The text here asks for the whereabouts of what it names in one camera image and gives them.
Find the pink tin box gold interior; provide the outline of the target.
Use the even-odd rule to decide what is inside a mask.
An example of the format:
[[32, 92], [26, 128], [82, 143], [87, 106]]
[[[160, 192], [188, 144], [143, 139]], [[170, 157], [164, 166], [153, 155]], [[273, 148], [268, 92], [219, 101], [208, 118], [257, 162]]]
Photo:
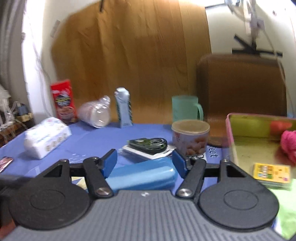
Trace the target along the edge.
[[232, 162], [253, 175], [255, 163], [290, 166], [288, 188], [270, 187], [280, 203], [275, 231], [289, 240], [295, 235], [295, 163], [280, 146], [283, 131], [295, 131], [295, 119], [282, 116], [230, 113], [226, 132]]

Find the mint green plastic mug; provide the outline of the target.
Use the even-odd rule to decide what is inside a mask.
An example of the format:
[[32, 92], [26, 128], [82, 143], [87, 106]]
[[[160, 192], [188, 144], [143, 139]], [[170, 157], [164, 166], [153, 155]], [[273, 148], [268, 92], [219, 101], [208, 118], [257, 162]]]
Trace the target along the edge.
[[204, 112], [197, 96], [178, 95], [171, 98], [173, 122], [180, 120], [204, 120]]

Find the smartphone in clear case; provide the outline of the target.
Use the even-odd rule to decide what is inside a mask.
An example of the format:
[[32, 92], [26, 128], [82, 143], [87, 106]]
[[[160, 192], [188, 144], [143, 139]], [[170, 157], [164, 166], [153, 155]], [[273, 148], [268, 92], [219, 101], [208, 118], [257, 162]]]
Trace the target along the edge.
[[11, 157], [3, 157], [0, 160], [0, 173], [3, 172], [8, 167], [8, 165], [10, 165], [12, 161], [13, 161], [13, 158]]

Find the green white drink carton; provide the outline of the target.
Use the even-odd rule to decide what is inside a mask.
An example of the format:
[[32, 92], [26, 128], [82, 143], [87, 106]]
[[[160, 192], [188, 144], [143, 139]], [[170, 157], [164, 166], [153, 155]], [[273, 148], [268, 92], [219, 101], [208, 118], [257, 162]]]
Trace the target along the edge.
[[124, 87], [119, 87], [114, 92], [119, 126], [126, 128], [133, 125], [130, 93]]

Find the white tissue pack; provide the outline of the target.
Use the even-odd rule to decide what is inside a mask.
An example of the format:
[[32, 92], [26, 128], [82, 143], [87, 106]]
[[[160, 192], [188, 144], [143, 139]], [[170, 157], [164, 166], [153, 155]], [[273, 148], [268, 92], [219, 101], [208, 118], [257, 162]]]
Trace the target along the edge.
[[23, 145], [29, 156], [41, 160], [71, 135], [69, 126], [50, 117], [25, 131]]

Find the blue glasses case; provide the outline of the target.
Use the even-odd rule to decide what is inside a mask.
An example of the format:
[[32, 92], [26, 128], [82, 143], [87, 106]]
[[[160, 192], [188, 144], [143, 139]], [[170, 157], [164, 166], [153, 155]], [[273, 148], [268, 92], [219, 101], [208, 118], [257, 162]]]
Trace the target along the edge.
[[106, 181], [114, 192], [119, 190], [170, 190], [178, 172], [169, 157], [147, 160], [115, 168]]

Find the brown chair back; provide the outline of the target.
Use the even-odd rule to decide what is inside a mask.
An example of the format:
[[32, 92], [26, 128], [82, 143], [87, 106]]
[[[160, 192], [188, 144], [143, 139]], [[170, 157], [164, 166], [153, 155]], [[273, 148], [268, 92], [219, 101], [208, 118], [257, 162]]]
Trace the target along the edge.
[[225, 120], [230, 113], [287, 116], [282, 65], [274, 59], [244, 54], [210, 54], [197, 64], [197, 96], [204, 121], [210, 125], [208, 143], [227, 144]]

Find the clear plastic jar red band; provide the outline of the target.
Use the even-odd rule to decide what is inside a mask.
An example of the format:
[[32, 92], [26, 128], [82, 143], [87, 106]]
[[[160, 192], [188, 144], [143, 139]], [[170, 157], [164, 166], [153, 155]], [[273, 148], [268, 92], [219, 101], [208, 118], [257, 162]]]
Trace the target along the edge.
[[89, 101], [78, 109], [78, 118], [94, 128], [103, 128], [111, 121], [110, 98], [105, 95], [99, 100]]

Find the pink knitted soft ball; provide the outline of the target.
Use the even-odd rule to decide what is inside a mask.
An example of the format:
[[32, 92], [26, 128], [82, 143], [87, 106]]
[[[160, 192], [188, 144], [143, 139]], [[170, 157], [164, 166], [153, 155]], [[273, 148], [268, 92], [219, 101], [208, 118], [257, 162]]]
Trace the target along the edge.
[[287, 157], [296, 163], [296, 131], [284, 131], [281, 135], [280, 146]]

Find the blue patterned tablecloth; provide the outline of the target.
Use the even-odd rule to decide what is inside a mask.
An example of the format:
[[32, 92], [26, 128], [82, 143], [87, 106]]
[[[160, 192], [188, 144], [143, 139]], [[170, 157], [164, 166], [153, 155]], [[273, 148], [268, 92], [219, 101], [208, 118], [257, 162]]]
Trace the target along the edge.
[[[115, 168], [147, 161], [135, 154], [122, 150], [129, 140], [138, 138], [164, 138], [172, 143], [173, 133], [170, 125], [135, 124], [129, 128], [119, 128], [111, 123], [105, 128], [93, 128], [83, 122], [70, 126], [72, 135], [41, 160], [29, 156], [24, 148], [25, 134], [22, 133], [5, 146], [1, 147], [1, 157], [11, 157], [13, 161], [1, 173], [2, 175], [35, 177], [60, 159], [67, 159], [71, 164], [79, 164], [89, 157], [103, 157], [109, 150], [117, 151]], [[176, 192], [183, 178], [178, 175]]]

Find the yellow card box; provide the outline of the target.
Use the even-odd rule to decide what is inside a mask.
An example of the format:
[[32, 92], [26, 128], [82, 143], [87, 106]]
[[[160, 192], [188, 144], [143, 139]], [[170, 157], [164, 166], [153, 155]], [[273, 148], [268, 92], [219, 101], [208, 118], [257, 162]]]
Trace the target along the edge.
[[288, 188], [291, 184], [290, 166], [255, 163], [253, 178], [270, 187]]

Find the peanut can with lid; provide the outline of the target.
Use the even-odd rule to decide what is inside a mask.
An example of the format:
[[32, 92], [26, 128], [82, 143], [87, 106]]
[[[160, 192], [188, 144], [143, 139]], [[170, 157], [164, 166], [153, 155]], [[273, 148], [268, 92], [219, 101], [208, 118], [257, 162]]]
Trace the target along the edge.
[[206, 152], [210, 125], [201, 120], [179, 120], [171, 125], [172, 143], [186, 156], [199, 156]]

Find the red cereal box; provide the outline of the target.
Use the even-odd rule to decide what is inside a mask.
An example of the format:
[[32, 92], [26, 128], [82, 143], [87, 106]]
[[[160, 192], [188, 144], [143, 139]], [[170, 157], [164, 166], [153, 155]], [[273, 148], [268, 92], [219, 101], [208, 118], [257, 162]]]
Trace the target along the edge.
[[50, 89], [57, 118], [67, 125], [75, 123], [77, 121], [77, 111], [70, 80], [67, 79], [51, 84]]

